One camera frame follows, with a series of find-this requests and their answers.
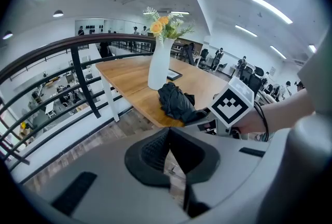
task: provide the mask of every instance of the ceiling light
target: ceiling light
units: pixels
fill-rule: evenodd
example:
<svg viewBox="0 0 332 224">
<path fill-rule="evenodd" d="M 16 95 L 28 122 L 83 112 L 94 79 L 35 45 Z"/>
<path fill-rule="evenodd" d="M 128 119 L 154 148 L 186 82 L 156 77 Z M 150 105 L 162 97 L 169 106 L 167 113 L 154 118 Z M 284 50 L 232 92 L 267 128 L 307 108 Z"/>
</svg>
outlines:
<svg viewBox="0 0 332 224">
<path fill-rule="evenodd" d="M 11 31 L 6 31 L 5 36 L 2 39 L 8 39 L 12 36 L 12 32 Z"/>
<path fill-rule="evenodd" d="M 270 46 L 273 50 L 275 50 L 283 59 L 286 59 L 286 57 L 280 53 L 277 49 L 275 49 L 272 45 Z"/>
<path fill-rule="evenodd" d="M 182 11 L 171 11 L 173 14 L 183 14 L 183 15 L 188 15 L 190 14 L 189 12 L 182 12 Z"/>
<path fill-rule="evenodd" d="M 271 10 L 273 13 L 275 13 L 277 16 L 282 18 L 287 24 L 291 24 L 292 20 L 290 20 L 286 15 L 282 14 L 281 11 L 277 10 L 274 6 L 271 6 L 269 3 L 265 2 L 264 0 L 252 0 L 260 5 L 266 7 L 267 9 Z"/>
<path fill-rule="evenodd" d="M 315 53 L 316 51 L 317 51 L 317 49 L 316 49 L 316 47 L 315 47 L 315 45 L 309 45 L 309 48 L 310 48 L 310 50 L 313 52 L 313 53 Z"/>
<path fill-rule="evenodd" d="M 249 33 L 250 35 L 252 35 L 252 36 L 254 36 L 254 37 L 257 37 L 256 34 L 252 33 L 252 32 L 249 31 L 249 30 L 246 30 L 246 29 L 244 29 L 244 28 L 242 28 L 242 27 L 240 27 L 240 26 L 237 26 L 237 25 L 235 25 L 235 27 L 236 27 L 237 29 L 240 29 L 240 30 L 242 30 L 242 31 L 245 31 L 245 32 Z"/>
<path fill-rule="evenodd" d="M 61 10 L 57 10 L 54 12 L 53 16 L 55 18 L 61 17 L 61 16 L 63 16 L 63 12 Z"/>
</svg>

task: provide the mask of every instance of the railing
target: railing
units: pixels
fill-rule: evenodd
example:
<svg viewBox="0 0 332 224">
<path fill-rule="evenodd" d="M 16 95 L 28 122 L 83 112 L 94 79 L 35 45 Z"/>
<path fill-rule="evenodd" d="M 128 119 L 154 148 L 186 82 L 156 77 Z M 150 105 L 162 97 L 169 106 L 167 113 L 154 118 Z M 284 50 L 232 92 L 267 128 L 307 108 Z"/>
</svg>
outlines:
<svg viewBox="0 0 332 224">
<path fill-rule="evenodd" d="M 92 44 L 92 43 L 100 43 L 103 41 L 107 42 L 131 42 L 131 50 L 133 50 L 134 46 L 135 48 L 137 47 L 138 43 L 148 43 L 149 44 L 149 49 L 144 50 L 145 52 L 139 52 L 139 53 L 133 53 L 133 54 L 126 54 L 126 55 L 118 55 L 118 56 L 112 56 L 112 57 L 106 57 L 106 58 L 100 58 L 100 59 L 95 59 L 92 61 L 84 62 L 81 63 L 79 59 L 79 53 L 78 49 L 82 45 L 87 45 L 87 44 Z M 0 122 L 4 125 L 4 127 L 7 129 L 5 133 L 0 135 L 0 146 L 7 152 L 2 159 L 6 160 L 8 157 L 12 156 L 15 159 L 17 159 L 16 163 L 10 168 L 10 170 L 13 170 L 18 164 L 21 162 L 25 164 L 29 164 L 29 160 L 27 160 L 27 157 L 31 155 L 33 152 L 35 152 L 38 148 L 40 148 L 42 145 L 44 145 L 46 142 L 50 141 L 52 138 L 57 136 L 59 133 L 63 132 L 65 129 L 68 127 L 74 125 L 78 121 L 82 120 L 83 118 L 87 117 L 88 115 L 94 113 L 94 115 L 99 118 L 101 115 L 99 113 L 99 110 L 108 105 L 108 103 L 103 103 L 96 107 L 93 99 L 103 95 L 105 93 L 104 90 L 91 95 L 87 85 L 92 84 L 94 82 L 100 81 L 101 77 L 94 77 L 88 81 L 85 80 L 83 72 L 82 72 L 82 67 L 86 68 L 88 65 L 92 65 L 95 63 L 99 62 L 104 62 L 104 61 L 111 61 L 111 60 L 116 60 L 116 59 L 122 59 L 122 58 L 128 58 L 128 57 L 136 57 L 136 56 L 143 56 L 143 55 L 152 55 L 152 52 L 150 50 L 154 50 L 155 47 L 155 39 L 153 37 L 146 37 L 146 36 L 139 36 L 139 35 L 131 35 L 131 34 L 93 34 L 93 35 L 84 35 L 84 36 L 76 36 L 72 38 L 67 38 L 63 39 L 60 41 L 56 41 L 54 43 L 51 43 L 49 45 L 43 46 L 41 48 L 35 49 L 24 56 L 22 56 L 19 59 L 16 59 L 9 65 L 7 65 L 3 70 L 0 72 L 0 85 L 4 83 L 4 81 L 8 78 L 10 78 L 12 75 L 17 73 L 18 71 L 22 70 L 23 68 L 29 66 L 30 64 L 39 61 L 40 59 L 70 49 L 71 50 L 71 56 L 72 56 L 72 61 L 73 61 L 73 66 L 69 66 L 67 68 L 64 68 L 54 74 L 51 74 L 49 76 L 44 77 L 43 79 L 31 84 L 29 87 L 25 88 L 23 91 L 19 92 L 17 95 L 15 95 L 13 98 L 11 98 L 7 103 L 4 103 L 3 98 L 0 98 L 0 105 L 2 108 L 0 108 L 0 115 L 4 113 L 8 108 L 16 102 L 18 99 L 20 99 L 22 96 L 27 94 L 28 92 L 32 91 L 33 89 L 37 88 L 38 86 L 48 82 L 49 80 L 70 72 L 72 70 L 75 70 L 76 75 L 77 75 L 77 80 L 78 84 L 74 85 L 73 87 L 67 88 L 66 90 L 56 94 L 55 96 L 50 97 L 49 99 L 46 99 L 45 101 L 41 102 L 36 108 L 30 110 L 28 113 L 23 115 L 21 118 L 19 118 L 13 125 L 8 126 L 6 122 L 0 117 Z M 66 110 L 62 111 L 59 114 L 56 114 L 55 116 L 51 117 L 47 121 L 45 121 L 42 125 L 38 126 L 35 128 L 32 132 L 30 132 L 28 135 L 26 135 L 24 138 L 19 137 L 13 130 L 21 125 L 21 123 L 25 120 L 27 120 L 31 115 L 39 111 L 40 109 L 44 108 L 46 105 L 49 103 L 63 97 L 64 95 L 69 94 L 72 91 L 75 91 L 77 89 L 81 88 L 82 92 L 84 94 L 85 99 L 80 100 L 76 102 L 73 106 L 68 107 Z M 114 101 L 120 99 L 122 96 L 117 96 L 114 98 Z M 70 123 L 66 124 L 65 126 L 61 127 L 60 129 L 56 130 L 54 133 L 49 135 L 48 137 L 44 138 L 41 142 L 33 146 L 28 152 L 26 152 L 23 155 L 19 154 L 19 147 L 22 144 L 27 144 L 27 141 L 36 135 L 40 130 L 43 128 L 47 127 L 50 125 L 52 122 L 55 120 L 59 119 L 60 117 L 64 116 L 66 113 L 71 112 L 78 106 L 87 103 L 90 107 L 91 110 L 84 113 L 83 115 L 79 116 L 78 118 L 74 119 Z M 6 137 L 12 134 L 15 138 L 19 140 L 19 142 L 15 145 L 11 144 L 8 140 L 6 140 Z"/>
</svg>

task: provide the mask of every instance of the fluorescent light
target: fluorescent light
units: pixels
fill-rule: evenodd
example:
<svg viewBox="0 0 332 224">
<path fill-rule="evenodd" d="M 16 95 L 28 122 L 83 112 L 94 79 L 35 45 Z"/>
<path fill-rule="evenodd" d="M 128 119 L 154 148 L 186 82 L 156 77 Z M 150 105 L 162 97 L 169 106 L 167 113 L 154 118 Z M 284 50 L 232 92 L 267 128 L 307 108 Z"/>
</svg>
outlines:
<svg viewBox="0 0 332 224">
<path fill-rule="evenodd" d="M 11 31 L 6 31 L 5 36 L 2 39 L 8 39 L 12 36 L 12 32 Z"/>
<path fill-rule="evenodd" d="M 291 24 L 292 20 L 290 20 L 286 15 L 284 15 L 281 11 L 277 10 L 274 6 L 271 6 L 269 3 L 265 2 L 264 0 L 252 0 L 260 5 L 266 7 L 267 9 L 271 10 L 273 13 L 275 13 L 277 16 L 282 18 L 287 24 Z"/>
<path fill-rule="evenodd" d="M 237 26 L 237 25 L 235 25 L 235 27 L 236 27 L 237 29 L 240 29 L 240 30 L 242 30 L 242 31 L 245 31 L 245 32 L 249 33 L 250 35 L 252 35 L 252 36 L 254 36 L 254 37 L 257 37 L 256 34 L 252 33 L 252 32 L 249 31 L 249 30 L 246 30 L 246 29 L 244 29 L 244 28 L 242 28 L 242 27 L 240 27 L 240 26 Z"/>
<path fill-rule="evenodd" d="M 315 53 L 317 51 L 315 45 L 311 44 L 311 45 L 309 45 L 309 48 L 313 53 Z"/>
<path fill-rule="evenodd" d="M 280 53 L 277 49 L 275 49 L 272 45 L 270 46 L 273 50 L 275 50 L 283 59 L 286 59 L 286 57 Z"/>
<path fill-rule="evenodd" d="M 183 14 L 183 15 L 188 15 L 190 14 L 189 12 L 182 12 L 182 11 L 171 11 L 173 14 Z"/>
</svg>

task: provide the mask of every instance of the yellow flower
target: yellow flower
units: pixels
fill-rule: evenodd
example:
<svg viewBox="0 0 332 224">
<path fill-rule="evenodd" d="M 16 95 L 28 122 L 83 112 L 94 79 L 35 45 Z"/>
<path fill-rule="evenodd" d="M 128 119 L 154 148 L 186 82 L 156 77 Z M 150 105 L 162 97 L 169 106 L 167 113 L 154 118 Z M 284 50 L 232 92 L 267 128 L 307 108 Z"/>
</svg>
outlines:
<svg viewBox="0 0 332 224">
<path fill-rule="evenodd" d="M 160 21 L 162 24 L 167 25 L 168 24 L 168 17 L 164 16 L 164 17 L 160 17 L 158 19 L 158 21 Z"/>
<path fill-rule="evenodd" d="M 150 26 L 150 31 L 153 34 L 160 33 L 162 31 L 162 23 L 158 20 L 156 22 L 152 23 Z"/>
</svg>

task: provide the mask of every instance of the white vase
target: white vase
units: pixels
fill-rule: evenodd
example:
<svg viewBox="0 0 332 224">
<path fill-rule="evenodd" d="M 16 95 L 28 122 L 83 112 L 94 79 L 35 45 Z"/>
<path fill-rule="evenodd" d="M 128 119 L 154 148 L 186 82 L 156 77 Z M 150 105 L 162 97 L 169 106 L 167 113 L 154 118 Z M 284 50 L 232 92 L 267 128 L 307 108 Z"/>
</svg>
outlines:
<svg viewBox="0 0 332 224">
<path fill-rule="evenodd" d="M 149 88 L 158 90 L 166 83 L 174 41 L 174 39 L 165 38 L 163 45 L 161 45 L 159 38 L 156 38 L 156 48 L 152 55 L 147 81 Z"/>
</svg>

